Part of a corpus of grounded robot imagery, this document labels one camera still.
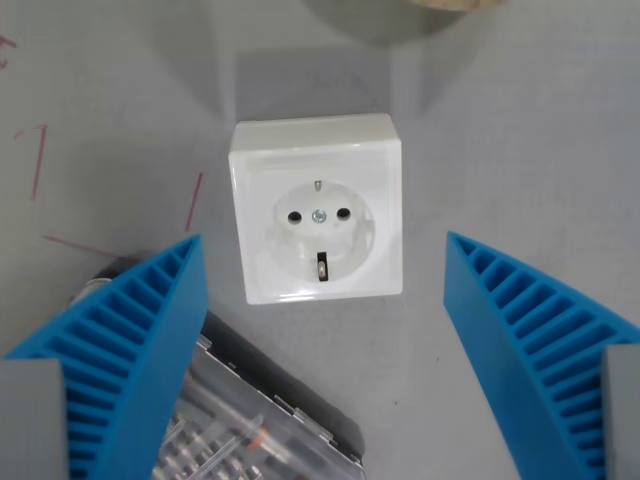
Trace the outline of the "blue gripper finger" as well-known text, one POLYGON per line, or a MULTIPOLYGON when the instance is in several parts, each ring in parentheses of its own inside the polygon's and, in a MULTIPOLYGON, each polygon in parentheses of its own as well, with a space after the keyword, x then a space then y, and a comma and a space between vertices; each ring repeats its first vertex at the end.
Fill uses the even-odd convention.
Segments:
POLYGON ((60 363, 70 478, 151 477, 207 311, 203 246, 192 236, 118 275, 7 354, 60 363))
POLYGON ((638 344, 638 327, 456 232, 443 303, 520 477, 606 478, 603 356, 638 344))

